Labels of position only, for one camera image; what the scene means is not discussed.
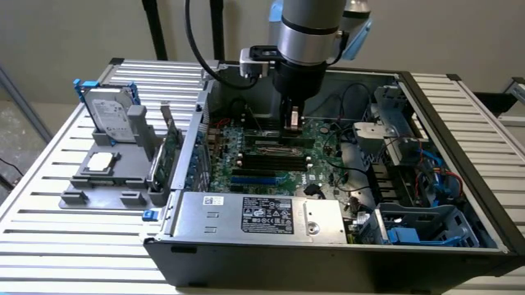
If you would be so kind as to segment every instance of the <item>motherboard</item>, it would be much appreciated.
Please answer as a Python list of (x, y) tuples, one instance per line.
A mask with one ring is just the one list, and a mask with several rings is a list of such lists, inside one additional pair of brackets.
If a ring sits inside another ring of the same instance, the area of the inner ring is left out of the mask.
[(344, 175), (329, 165), (343, 165), (337, 137), (341, 126), (308, 119), (304, 132), (282, 142), (278, 131), (249, 129), (229, 123), (212, 128), (208, 142), (212, 151), (210, 192), (305, 196), (310, 184), (321, 187), (329, 199), (347, 197), (334, 187)]

